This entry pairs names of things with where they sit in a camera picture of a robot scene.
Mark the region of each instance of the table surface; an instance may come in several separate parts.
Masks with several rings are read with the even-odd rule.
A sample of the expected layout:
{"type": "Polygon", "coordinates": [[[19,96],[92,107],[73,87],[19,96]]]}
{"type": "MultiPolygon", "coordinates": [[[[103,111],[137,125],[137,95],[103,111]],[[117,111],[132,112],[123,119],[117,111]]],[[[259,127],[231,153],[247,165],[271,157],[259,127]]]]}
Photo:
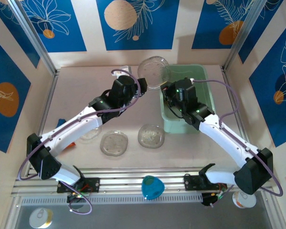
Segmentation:
{"type": "MultiPolygon", "coordinates": [[[[77,115],[88,102],[111,88],[115,67],[65,67],[61,69],[44,133],[55,129],[60,118],[69,120],[77,115]]],[[[223,81],[218,65],[205,65],[209,79],[223,81]]],[[[132,67],[137,75],[137,66],[132,67]]],[[[218,83],[210,83],[216,113],[220,116],[232,110],[227,89],[218,83]]],[[[234,115],[224,122],[239,133],[234,115]]],[[[120,117],[102,126],[101,133],[90,143],[77,140],[76,146],[64,150],[57,158],[79,168],[171,168],[204,167],[209,163],[236,165],[232,158],[208,136],[198,134],[165,134],[164,144],[158,149],[142,147],[137,140],[144,124],[163,127],[160,112],[159,91],[148,91],[138,102],[120,117]],[[126,152],[118,157],[106,156],[100,150],[102,136],[109,131],[122,131],[128,136],[126,152]]]]}

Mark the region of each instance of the gray floor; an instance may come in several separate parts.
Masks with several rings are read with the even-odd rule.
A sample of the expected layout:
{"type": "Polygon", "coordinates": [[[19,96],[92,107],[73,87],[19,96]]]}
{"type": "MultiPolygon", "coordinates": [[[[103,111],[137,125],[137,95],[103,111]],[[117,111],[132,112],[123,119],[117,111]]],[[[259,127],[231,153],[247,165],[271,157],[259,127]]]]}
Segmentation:
{"type": "Polygon", "coordinates": [[[29,217],[38,207],[50,208],[53,223],[48,229],[270,229],[260,193],[251,209],[239,209],[232,193],[214,208],[201,203],[94,205],[92,214],[79,216],[67,206],[23,206],[17,229],[30,229],[29,217]]]}

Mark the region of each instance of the white wall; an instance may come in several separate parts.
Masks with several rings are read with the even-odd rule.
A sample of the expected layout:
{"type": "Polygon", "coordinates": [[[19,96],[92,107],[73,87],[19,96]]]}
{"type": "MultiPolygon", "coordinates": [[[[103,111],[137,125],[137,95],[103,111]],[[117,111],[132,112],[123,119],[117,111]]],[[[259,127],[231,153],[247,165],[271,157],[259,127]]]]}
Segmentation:
{"type": "Polygon", "coordinates": [[[0,45],[31,82],[12,142],[5,154],[0,151],[0,225],[9,207],[18,169],[26,156],[26,138],[38,130],[41,115],[52,83],[52,76],[42,61],[37,69],[0,19],[0,45]]]}
{"type": "Polygon", "coordinates": [[[283,187],[284,195],[277,198],[286,219],[286,143],[275,148],[261,109],[256,100],[249,77],[286,28],[286,0],[277,10],[253,51],[242,65],[237,57],[228,71],[232,86],[241,100],[241,118],[250,141],[258,147],[268,147],[274,154],[274,167],[283,187]]]}
{"type": "Polygon", "coordinates": [[[50,53],[50,57],[57,68],[139,65],[141,61],[155,55],[164,57],[171,64],[223,65],[229,49],[192,50],[203,3],[204,0],[180,0],[171,50],[106,51],[96,1],[72,0],[87,52],[55,52],[50,53]]]}

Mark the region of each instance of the light green plastic tub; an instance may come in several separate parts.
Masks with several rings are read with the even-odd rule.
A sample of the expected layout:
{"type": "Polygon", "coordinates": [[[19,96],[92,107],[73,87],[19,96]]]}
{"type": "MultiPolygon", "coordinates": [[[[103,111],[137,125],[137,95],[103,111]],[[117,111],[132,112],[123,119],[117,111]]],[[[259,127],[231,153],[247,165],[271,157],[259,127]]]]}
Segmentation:
{"type": "MultiPolygon", "coordinates": [[[[200,64],[186,64],[186,65],[170,65],[170,70],[172,76],[170,82],[175,82],[181,80],[185,77],[194,78],[195,80],[205,80],[208,79],[205,68],[200,64]]],[[[195,83],[196,95],[198,101],[206,104],[212,110],[215,111],[214,101],[210,89],[209,83],[195,83]]],[[[198,131],[184,119],[177,118],[174,114],[168,109],[167,105],[163,103],[163,95],[160,90],[160,106],[161,106],[161,115],[164,120],[164,131],[172,134],[193,134],[198,133],[198,131]]],[[[181,112],[173,107],[173,110],[177,115],[182,116],[181,112]]]]}

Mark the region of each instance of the transparent petri dish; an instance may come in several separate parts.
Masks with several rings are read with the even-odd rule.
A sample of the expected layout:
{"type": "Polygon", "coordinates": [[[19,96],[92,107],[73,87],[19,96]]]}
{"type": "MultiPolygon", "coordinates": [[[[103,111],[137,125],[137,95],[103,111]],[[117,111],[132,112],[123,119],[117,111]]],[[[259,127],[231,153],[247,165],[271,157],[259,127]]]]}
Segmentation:
{"type": "Polygon", "coordinates": [[[120,156],[125,153],[128,137],[121,131],[109,131],[101,139],[101,151],[108,156],[120,156]]]}
{"type": "Polygon", "coordinates": [[[92,139],[94,139],[96,136],[98,136],[102,131],[102,126],[95,128],[91,131],[89,131],[88,133],[86,133],[85,135],[80,137],[80,141],[82,143],[90,143],[92,139]]]}
{"type": "Polygon", "coordinates": [[[164,143],[164,130],[158,125],[143,125],[138,133],[138,141],[145,148],[156,149],[164,143]]]}
{"type": "Polygon", "coordinates": [[[171,78],[169,63],[161,56],[148,58],[140,63],[138,77],[145,78],[149,90],[158,90],[171,78]]]}

